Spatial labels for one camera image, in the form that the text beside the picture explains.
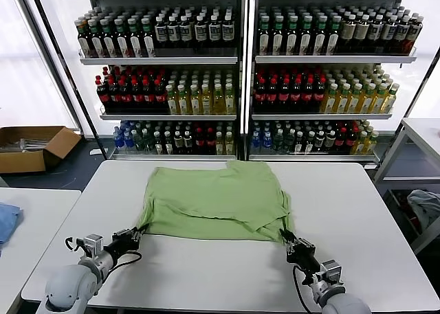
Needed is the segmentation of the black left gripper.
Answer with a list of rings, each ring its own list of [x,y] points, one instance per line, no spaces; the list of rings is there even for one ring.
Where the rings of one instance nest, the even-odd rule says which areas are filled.
[[[141,237],[147,233],[148,224],[133,229],[124,229],[112,235],[112,242],[106,246],[106,252],[112,258],[120,258],[129,251],[139,249]]]

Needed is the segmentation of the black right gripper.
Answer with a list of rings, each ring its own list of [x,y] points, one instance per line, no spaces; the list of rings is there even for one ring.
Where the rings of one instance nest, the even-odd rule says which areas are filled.
[[[288,229],[280,229],[287,250],[287,262],[298,265],[303,271],[319,271],[320,263],[315,259],[316,247],[303,238],[296,238]]]

